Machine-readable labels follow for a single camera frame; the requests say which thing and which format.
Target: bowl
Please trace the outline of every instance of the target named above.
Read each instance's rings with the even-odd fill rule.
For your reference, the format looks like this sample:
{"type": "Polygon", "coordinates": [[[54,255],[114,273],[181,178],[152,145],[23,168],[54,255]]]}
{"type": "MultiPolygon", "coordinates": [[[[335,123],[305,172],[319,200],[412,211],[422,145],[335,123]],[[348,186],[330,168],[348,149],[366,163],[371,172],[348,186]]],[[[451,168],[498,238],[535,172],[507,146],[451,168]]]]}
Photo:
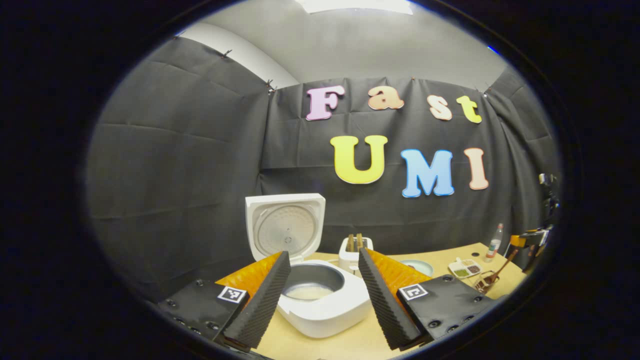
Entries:
{"type": "Polygon", "coordinates": [[[336,269],[318,264],[291,267],[282,295],[296,300],[313,301],[344,286],[344,277],[336,269]]]}
{"type": "Polygon", "coordinates": [[[411,266],[414,269],[418,270],[419,272],[423,273],[424,275],[427,276],[432,276],[433,275],[433,266],[431,266],[431,264],[429,263],[425,263],[424,261],[420,261],[420,260],[402,260],[400,261],[401,263],[411,266]]]}

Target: plastic bottle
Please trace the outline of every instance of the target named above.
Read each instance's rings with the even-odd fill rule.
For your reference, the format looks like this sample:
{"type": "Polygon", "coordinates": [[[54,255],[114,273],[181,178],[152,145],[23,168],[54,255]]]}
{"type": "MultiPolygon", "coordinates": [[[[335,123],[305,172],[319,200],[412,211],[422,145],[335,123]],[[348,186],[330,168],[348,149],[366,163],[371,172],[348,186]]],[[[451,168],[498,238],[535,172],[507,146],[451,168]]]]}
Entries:
{"type": "Polygon", "coordinates": [[[493,257],[495,257],[496,253],[498,253],[498,249],[500,248],[500,244],[502,243],[502,228],[504,225],[498,224],[498,229],[495,231],[495,235],[493,235],[493,239],[489,244],[489,250],[486,252],[486,256],[484,258],[485,263],[490,263],[493,261],[493,257]]]}

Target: black curtain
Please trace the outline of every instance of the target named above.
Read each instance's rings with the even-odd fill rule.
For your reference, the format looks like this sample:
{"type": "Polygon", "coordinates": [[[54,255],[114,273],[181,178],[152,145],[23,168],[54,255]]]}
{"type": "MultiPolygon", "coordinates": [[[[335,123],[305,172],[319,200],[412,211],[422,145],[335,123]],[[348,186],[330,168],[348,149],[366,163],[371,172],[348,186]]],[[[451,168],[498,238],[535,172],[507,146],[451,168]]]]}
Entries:
{"type": "Polygon", "coordinates": [[[89,208],[107,256],[146,298],[253,261],[244,196],[257,184],[268,96],[240,64],[176,38],[106,104],[88,155],[89,208]]]}
{"type": "Polygon", "coordinates": [[[265,82],[198,42],[177,38],[122,81],[99,119],[87,162],[89,207],[97,237],[125,281],[160,300],[195,277],[217,279],[252,262],[244,220],[251,195],[317,192],[326,213],[319,251],[337,251],[349,233],[372,238],[386,254],[488,243],[538,227],[538,173],[557,174],[558,153],[530,90],[508,69],[486,92],[411,78],[340,78],[290,86],[269,95],[265,82]],[[328,120],[306,121],[307,90],[342,85],[328,120]],[[367,92],[393,86],[405,105],[372,110],[367,92]],[[438,120],[428,95],[449,103],[438,120]],[[456,99],[478,105],[466,119],[456,99]],[[367,135],[383,135],[385,171],[373,184],[340,180],[334,136],[359,139],[355,163],[371,164],[367,135]],[[463,151],[479,147],[489,187],[471,190],[463,151]],[[451,151],[450,196],[402,196],[404,149],[451,151]]]}

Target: white plate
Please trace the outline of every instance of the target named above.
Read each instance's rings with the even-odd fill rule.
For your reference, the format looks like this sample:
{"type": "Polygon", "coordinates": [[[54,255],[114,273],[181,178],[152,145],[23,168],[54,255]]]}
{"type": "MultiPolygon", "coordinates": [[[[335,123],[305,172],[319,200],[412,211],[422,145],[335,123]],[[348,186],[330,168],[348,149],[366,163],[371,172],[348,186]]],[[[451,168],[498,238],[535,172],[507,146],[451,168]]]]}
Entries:
{"type": "Polygon", "coordinates": [[[420,260],[404,260],[404,261],[400,261],[400,262],[405,264],[405,265],[413,266],[414,269],[418,270],[419,272],[423,273],[424,275],[427,275],[427,276],[433,275],[433,266],[431,266],[429,263],[425,263],[424,261],[420,261],[420,260]]]}

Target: blue letter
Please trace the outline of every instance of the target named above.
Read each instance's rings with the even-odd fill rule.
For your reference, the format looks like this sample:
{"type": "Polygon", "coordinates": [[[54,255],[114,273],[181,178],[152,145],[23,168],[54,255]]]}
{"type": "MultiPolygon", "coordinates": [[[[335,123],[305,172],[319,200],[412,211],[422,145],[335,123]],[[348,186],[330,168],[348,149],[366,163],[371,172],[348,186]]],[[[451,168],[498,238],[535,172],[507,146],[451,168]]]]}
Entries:
{"type": "Polygon", "coordinates": [[[402,196],[420,196],[418,180],[426,195],[431,193],[436,179],[438,184],[433,189],[434,194],[441,196],[453,193],[453,185],[451,185],[451,158],[453,158],[453,155],[450,151],[436,151],[435,155],[433,155],[431,167],[429,167],[419,150],[404,150],[400,153],[400,156],[406,160],[406,189],[402,191],[402,196]]]}

